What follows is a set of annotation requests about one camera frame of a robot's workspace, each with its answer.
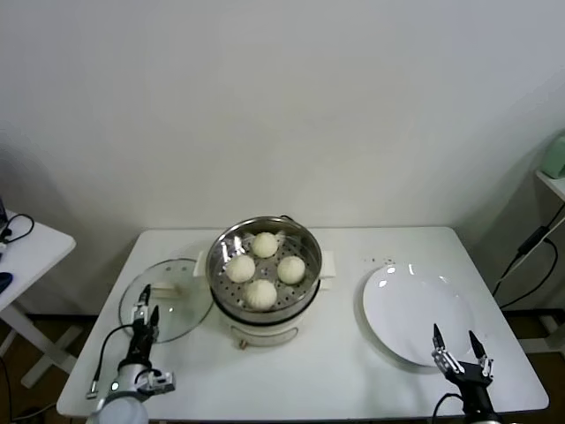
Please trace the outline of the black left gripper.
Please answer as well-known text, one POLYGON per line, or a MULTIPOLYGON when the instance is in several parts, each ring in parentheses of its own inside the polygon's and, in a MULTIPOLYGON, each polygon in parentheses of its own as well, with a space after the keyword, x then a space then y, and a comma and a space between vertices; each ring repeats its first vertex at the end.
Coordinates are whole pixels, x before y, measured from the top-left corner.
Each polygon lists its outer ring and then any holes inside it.
POLYGON ((158 328, 160 319, 159 307, 155 306, 148 320, 150 295, 151 285, 147 284, 132 309, 133 335, 127 352, 128 364, 150 364, 154 330, 158 328))

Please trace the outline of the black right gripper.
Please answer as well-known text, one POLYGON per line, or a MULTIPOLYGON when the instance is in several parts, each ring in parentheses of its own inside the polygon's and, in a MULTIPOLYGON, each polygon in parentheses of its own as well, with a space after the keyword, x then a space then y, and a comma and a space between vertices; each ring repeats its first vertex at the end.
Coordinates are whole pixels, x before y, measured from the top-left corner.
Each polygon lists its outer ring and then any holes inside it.
POLYGON ((487 388, 492 382, 493 360, 475 333, 468 331, 471 348, 478 364, 459 363, 447 350, 438 325, 433 325, 432 357, 436 367, 448 376, 460 391, 463 399, 463 413, 466 418, 493 418, 494 408, 487 388))

